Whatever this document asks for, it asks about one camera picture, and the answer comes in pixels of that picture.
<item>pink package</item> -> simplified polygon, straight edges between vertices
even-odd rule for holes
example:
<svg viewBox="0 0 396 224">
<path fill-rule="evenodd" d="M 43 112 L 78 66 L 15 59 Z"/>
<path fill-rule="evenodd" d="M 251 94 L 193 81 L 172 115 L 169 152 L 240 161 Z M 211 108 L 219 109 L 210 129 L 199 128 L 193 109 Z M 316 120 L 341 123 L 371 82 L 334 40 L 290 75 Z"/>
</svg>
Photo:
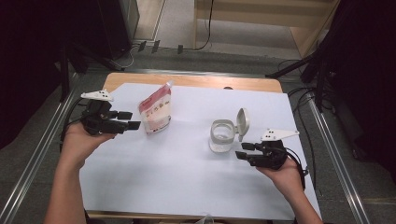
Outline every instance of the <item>pink package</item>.
<svg viewBox="0 0 396 224">
<path fill-rule="evenodd" d="M 171 121 L 171 88 L 173 81 L 166 82 L 149 98 L 139 104 L 139 113 L 146 133 L 157 133 Z"/>
</svg>

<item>white table surface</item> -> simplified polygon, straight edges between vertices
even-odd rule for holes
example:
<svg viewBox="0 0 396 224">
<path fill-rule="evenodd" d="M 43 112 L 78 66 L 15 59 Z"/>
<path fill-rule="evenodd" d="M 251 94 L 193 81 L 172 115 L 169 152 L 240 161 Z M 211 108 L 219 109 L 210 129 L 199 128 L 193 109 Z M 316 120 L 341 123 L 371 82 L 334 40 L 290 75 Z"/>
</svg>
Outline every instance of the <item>white table surface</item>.
<svg viewBox="0 0 396 224">
<path fill-rule="evenodd" d="M 112 110 L 133 112 L 160 85 L 126 83 L 111 92 Z M 268 128 L 296 130 L 287 94 L 174 86 L 169 127 L 146 135 L 144 127 L 119 134 L 86 160 L 80 179 L 88 211 L 292 220 L 294 214 L 272 181 L 231 151 L 214 153 L 208 139 L 215 119 L 236 122 L 241 107 L 250 115 L 244 142 L 258 143 Z M 303 167 L 299 136 L 283 140 Z M 309 201 L 319 212 L 310 175 Z"/>
</svg>

